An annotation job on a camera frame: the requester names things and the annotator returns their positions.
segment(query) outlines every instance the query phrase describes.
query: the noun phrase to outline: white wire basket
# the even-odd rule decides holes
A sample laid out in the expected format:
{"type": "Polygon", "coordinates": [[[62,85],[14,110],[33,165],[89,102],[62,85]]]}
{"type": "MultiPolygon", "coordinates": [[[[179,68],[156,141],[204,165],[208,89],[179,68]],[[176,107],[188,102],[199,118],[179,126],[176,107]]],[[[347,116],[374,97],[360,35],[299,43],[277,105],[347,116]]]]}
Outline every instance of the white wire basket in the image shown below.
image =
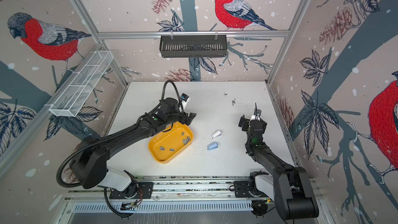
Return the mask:
{"type": "Polygon", "coordinates": [[[73,72],[72,83],[50,107],[50,112],[56,116],[76,117],[90,93],[107,70],[113,60],[110,51],[96,51],[91,53],[89,61],[78,72],[73,72]]]}

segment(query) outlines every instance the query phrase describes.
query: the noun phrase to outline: red bird breast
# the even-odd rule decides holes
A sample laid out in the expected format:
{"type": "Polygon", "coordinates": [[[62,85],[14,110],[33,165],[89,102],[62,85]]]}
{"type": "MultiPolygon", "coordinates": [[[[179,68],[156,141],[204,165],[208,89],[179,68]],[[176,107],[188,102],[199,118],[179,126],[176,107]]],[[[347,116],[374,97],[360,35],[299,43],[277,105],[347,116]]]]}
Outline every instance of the red bird breast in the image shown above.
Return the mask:
{"type": "Polygon", "coordinates": [[[234,17],[225,10],[224,4],[232,1],[233,0],[215,0],[216,16],[220,22],[225,24],[228,28],[244,28],[251,24],[251,21],[234,17]]]}
{"type": "Polygon", "coordinates": [[[21,40],[31,47],[39,56],[48,60],[65,61],[77,51],[78,40],[73,40],[58,46],[40,43],[39,37],[43,34],[43,30],[36,19],[31,19],[25,23],[25,31],[27,38],[21,38],[21,40]]]}
{"type": "Polygon", "coordinates": [[[376,96],[369,107],[371,136],[380,151],[398,168],[398,132],[395,124],[395,106],[398,103],[397,81],[376,96]]]}

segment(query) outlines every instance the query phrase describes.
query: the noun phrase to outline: perforated metal strip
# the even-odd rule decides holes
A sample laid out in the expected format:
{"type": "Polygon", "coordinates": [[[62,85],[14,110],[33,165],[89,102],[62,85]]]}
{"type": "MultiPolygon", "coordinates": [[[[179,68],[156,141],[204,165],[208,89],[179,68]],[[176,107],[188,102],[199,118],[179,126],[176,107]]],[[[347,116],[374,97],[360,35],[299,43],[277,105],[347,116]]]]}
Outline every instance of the perforated metal strip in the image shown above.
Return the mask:
{"type": "MultiPolygon", "coordinates": [[[[112,203],[112,207],[120,211],[122,202],[112,203]]],[[[209,211],[251,211],[250,200],[221,200],[221,201],[150,201],[142,202],[132,211],[137,213],[162,212],[209,212],[209,211]]],[[[74,213],[106,213],[111,212],[105,202],[77,202],[74,213]]]]}

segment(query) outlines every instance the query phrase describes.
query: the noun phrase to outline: gray floor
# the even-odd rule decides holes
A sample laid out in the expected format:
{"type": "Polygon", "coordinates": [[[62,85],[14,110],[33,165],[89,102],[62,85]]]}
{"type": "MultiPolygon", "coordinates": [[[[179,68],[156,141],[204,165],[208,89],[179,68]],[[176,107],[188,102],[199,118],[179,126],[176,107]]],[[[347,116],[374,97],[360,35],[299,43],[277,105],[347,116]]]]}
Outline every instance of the gray floor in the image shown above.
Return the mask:
{"type": "MultiPolygon", "coordinates": [[[[172,212],[154,214],[134,214],[129,220],[114,213],[73,214],[69,224],[284,224],[275,209],[268,212],[264,218],[256,218],[249,211],[227,212],[172,212]]],[[[288,224],[318,224],[316,219],[301,219],[286,221],[288,224]]]]}

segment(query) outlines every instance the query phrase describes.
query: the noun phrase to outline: small blue object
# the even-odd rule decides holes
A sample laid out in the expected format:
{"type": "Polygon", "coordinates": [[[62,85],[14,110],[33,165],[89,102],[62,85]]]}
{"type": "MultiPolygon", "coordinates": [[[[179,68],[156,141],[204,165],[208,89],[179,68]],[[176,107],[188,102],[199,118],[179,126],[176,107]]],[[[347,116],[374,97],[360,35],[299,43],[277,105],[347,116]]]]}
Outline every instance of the small blue object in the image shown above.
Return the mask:
{"type": "Polygon", "coordinates": [[[210,145],[207,146],[207,149],[209,151],[211,151],[211,150],[214,150],[217,147],[218,147],[218,144],[216,142],[212,142],[210,145]]]}

